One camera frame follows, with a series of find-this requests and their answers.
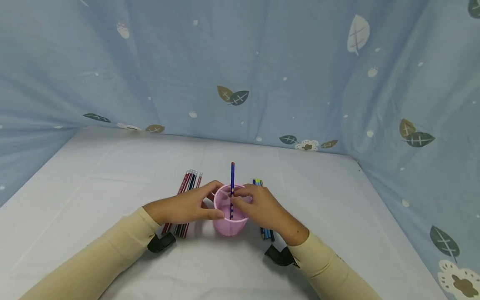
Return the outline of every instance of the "hand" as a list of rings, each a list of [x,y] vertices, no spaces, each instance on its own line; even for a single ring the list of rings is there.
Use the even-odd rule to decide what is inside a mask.
[[[275,199],[268,188],[245,184],[234,191],[232,204],[253,220],[258,226],[278,232],[289,246],[298,246],[308,238],[309,230],[295,219]],[[250,196],[251,204],[237,197]]]
[[[214,180],[203,187],[151,202],[144,206],[144,210],[159,225],[223,219],[225,216],[221,210],[209,209],[203,202],[205,198],[213,201],[214,193],[222,186],[221,182]]]
[[[253,198],[252,203],[248,204],[233,197],[232,204],[261,227],[277,231],[282,220],[289,215],[266,187],[245,184],[244,188],[235,190],[234,196]]]

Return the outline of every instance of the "pink mesh pencil cup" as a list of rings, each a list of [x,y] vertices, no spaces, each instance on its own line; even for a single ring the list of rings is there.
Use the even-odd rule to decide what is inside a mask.
[[[243,185],[235,184],[235,188],[244,188]],[[222,220],[215,220],[213,221],[213,227],[215,230],[220,233],[221,235],[227,237],[233,237],[240,233],[243,229],[245,224],[247,223],[247,216],[238,210],[236,207],[233,208],[233,220],[226,218],[227,216],[230,217],[230,185],[224,185],[218,189],[215,193],[215,197],[213,198],[213,205],[215,209],[219,209],[223,211],[225,214],[225,218]],[[250,203],[252,202],[252,198],[250,196],[247,197],[239,197],[243,201]]]

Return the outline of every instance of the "left hand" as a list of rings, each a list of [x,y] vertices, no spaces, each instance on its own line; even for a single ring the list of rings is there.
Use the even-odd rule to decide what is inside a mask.
[[[144,210],[159,225],[223,219],[225,216],[221,210],[209,209],[204,203],[205,198],[213,201],[214,194],[222,186],[221,182],[214,180],[203,187],[151,202],[144,205]]]

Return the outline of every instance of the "forearm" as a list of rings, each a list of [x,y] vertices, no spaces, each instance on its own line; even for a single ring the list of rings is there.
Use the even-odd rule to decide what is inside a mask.
[[[31,288],[20,300],[96,300],[144,252],[159,225],[139,208]]]
[[[284,226],[279,233],[321,299],[381,299],[365,280],[299,221],[288,220]]]

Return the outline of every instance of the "black wrist strap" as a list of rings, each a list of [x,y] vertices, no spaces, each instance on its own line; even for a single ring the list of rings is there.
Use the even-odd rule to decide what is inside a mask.
[[[294,266],[298,267],[288,247],[283,248],[282,252],[279,252],[274,245],[271,245],[270,248],[268,248],[265,252],[265,255],[269,257],[276,265],[286,267],[290,264],[293,264]]]
[[[171,245],[175,244],[177,240],[170,232],[164,235],[161,239],[154,235],[153,239],[148,243],[147,249],[153,253],[159,253]]]

